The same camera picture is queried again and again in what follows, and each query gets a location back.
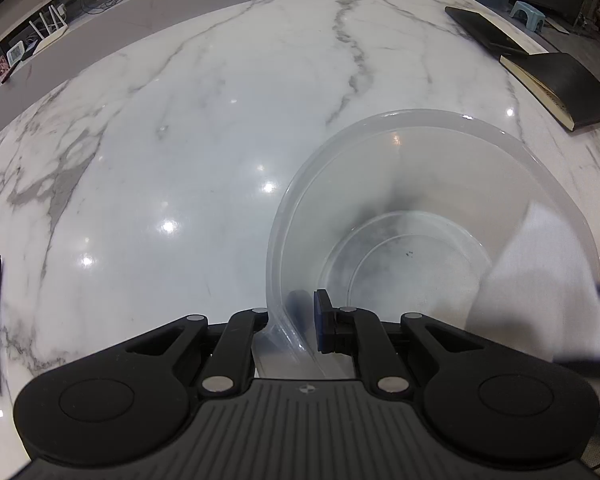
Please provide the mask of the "white cloth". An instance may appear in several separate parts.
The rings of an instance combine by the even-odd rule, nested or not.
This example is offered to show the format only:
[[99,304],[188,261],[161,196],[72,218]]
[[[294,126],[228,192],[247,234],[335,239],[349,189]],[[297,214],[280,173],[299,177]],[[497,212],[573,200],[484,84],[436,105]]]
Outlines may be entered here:
[[[481,280],[465,330],[548,362],[600,360],[597,289],[568,222],[531,203]],[[600,399],[600,378],[586,380]]]

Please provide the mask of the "clear plastic bowl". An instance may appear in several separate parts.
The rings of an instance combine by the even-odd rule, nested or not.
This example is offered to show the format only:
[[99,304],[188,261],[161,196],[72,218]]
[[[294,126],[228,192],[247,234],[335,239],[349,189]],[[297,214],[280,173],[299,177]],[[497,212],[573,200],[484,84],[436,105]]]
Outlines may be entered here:
[[444,110],[375,115],[337,133],[282,198],[266,256],[261,375],[347,378],[346,356],[317,349],[313,295],[396,322],[416,311],[462,326],[480,281],[537,203],[576,233],[594,278],[584,215],[519,140]]

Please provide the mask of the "black notebook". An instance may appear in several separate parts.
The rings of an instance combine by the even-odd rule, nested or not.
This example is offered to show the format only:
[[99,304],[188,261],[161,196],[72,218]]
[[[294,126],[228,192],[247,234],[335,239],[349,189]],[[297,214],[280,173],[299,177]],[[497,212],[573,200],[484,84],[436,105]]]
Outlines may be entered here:
[[600,125],[600,81],[570,54],[502,55],[500,63],[567,131]]

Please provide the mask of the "blue plastic stool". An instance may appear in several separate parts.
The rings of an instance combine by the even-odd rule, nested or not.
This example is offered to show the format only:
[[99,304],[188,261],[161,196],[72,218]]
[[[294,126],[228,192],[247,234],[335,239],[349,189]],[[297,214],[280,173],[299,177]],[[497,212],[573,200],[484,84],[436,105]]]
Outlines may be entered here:
[[543,12],[524,1],[516,1],[509,12],[509,16],[514,20],[524,23],[524,27],[529,32],[542,32],[546,16]]

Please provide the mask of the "black phone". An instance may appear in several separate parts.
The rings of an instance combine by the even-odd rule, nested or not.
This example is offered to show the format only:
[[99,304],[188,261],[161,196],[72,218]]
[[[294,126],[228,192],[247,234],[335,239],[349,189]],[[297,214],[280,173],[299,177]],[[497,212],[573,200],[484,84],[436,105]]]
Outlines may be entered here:
[[497,58],[502,55],[526,58],[539,53],[539,50],[529,51],[525,49],[478,12],[456,8],[455,6],[446,6],[444,12],[457,25],[460,25],[472,39],[475,39],[478,44],[481,44]]

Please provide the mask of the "black remote control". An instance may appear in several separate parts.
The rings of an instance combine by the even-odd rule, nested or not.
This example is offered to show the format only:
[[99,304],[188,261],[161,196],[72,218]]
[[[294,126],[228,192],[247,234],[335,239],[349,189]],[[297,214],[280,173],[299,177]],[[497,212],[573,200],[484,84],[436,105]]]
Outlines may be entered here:
[[9,70],[7,71],[7,73],[2,78],[1,84],[6,84],[6,82],[9,81],[9,78],[12,76],[13,73],[15,73],[15,70],[17,68],[19,68],[21,64],[22,64],[22,60],[19,60],[19,61],[15,62],[14,64],[12,64],[12,66],[9,67]]

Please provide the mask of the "white wifi router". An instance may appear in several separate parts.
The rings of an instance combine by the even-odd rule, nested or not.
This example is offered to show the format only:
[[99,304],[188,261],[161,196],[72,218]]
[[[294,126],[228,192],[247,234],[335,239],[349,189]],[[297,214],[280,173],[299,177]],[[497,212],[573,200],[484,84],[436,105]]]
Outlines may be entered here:
[[34,47],[31,49],[33,55],[37,55],[59,40],[69,28],[65,14],[61,13],[53,3],[38,12],[37,16],[30,18],[28,24],[35,36]]

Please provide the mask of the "white digital clock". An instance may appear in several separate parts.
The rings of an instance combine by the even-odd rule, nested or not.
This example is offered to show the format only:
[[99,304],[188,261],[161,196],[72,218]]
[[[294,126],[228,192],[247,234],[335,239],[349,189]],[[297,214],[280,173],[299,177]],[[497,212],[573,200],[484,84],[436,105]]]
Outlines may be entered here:
[[8,65],[14,66],[18,62],[20,62],[25,53],[26,53],[26,47],[24,46],[23,42],[22,41],[17,42],[6,53]]

